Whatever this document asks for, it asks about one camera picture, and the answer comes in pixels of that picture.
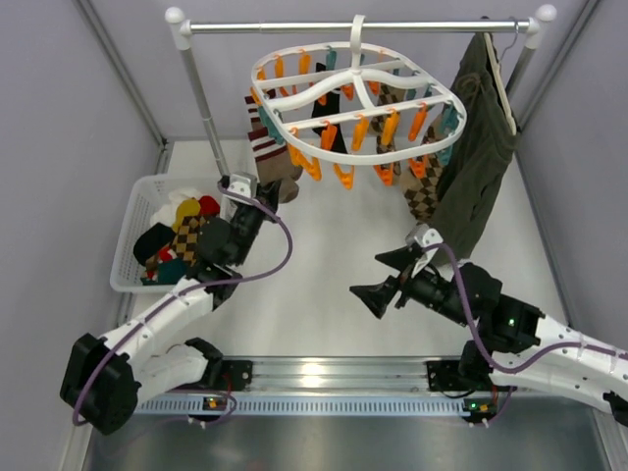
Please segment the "tan maroon striped sock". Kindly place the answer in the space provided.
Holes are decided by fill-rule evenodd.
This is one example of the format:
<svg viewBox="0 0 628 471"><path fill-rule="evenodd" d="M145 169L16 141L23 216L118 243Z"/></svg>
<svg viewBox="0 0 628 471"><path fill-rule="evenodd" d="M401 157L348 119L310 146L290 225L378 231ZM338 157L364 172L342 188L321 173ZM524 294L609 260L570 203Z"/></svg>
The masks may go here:
<svg viewBox="0 0 628 471"><path fill-rule="evenodd" d="M279 202L290 203L299 193L298 179L302 168L292 163L288 148L279 145L265 128L247 134L256 165L258 180L262 185L279 182Z"/></svg>

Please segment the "white clip hanger frame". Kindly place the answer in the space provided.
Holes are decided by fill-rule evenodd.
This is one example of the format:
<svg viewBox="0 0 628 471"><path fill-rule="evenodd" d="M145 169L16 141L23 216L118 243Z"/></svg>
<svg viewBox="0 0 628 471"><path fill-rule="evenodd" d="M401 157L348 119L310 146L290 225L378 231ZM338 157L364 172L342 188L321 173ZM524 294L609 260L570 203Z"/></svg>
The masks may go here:
<svg viewBox="0 0 628 471"><path fill-rule="evenodd" d="M447 153L467 120L457 96L421 67L390 48L363 42L364 25L364 16L357 15L347 41L281 49L251 71L250 91L262 121L287 146L292 163L318 181L322 162L329 162L345 188L352 188L358 166L373 168L391 184L394 163ZM383 121L383 144L409 119L407 148L364 151L375 118Z"/></svg>

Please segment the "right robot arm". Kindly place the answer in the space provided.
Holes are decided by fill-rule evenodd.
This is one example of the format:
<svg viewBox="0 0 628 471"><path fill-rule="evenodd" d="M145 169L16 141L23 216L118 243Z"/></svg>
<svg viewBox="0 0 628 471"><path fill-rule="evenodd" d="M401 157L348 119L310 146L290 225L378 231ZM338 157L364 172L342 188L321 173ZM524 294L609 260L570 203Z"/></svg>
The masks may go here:
<svg viewBox="0 0 628 471"><path fill-rule="evenodd" d="M627 352L564 325L540 308L507 295L500 280L470 261L437 268L431 246L412 244L377 255L395 270L378 285L353 286L376 318L389 306L423 305L469 330L471 338L445 378L448 391L528 389L561 395L627 423Z"/></svg>

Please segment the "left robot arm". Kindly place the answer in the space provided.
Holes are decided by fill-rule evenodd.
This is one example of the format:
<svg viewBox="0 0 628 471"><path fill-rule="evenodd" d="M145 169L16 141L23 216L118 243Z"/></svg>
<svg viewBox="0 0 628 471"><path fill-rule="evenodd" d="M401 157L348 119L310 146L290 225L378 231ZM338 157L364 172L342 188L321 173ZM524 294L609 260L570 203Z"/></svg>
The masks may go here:
<svg viewBox="0 0 628 471"><path fill-rule="evenodd" d="M124 325L100 337L85 334L74 343L60 388L77 427L102 435L121 429L136 408L184 386L226 391L223 353L201 338L175 342L176 334L216 311L240 285L283 269L243 276L236 271L248 256L264 222L278 226L280 183L238 189L223 178L218 189L235 205L229 219L213 217L198 235L196 261L161 299Z"/></svg>

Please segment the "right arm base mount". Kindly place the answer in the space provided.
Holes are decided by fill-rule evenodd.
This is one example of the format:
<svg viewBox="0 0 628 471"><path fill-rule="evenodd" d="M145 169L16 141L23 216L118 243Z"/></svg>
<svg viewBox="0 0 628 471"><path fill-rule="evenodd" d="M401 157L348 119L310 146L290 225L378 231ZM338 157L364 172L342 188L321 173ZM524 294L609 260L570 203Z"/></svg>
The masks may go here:
<svg viewBox="0 0 628 471"><path fill-rule="evenodd" d="M457 359L426 362L429 390L436 393L465 393L468 385L458 371Z"/></svg>

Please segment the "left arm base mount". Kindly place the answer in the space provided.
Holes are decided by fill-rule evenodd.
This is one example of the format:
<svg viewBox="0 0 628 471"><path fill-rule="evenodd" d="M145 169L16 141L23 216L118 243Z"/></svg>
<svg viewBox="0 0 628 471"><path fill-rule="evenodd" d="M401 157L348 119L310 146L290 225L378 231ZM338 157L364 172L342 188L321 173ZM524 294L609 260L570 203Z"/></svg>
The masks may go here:
<svg viewBox="0 0 628 471"><path fill-rule="evenodd" d="M252 381L254 363L250 360L224 360L216 382L219 391L243 392Z"/></svg>

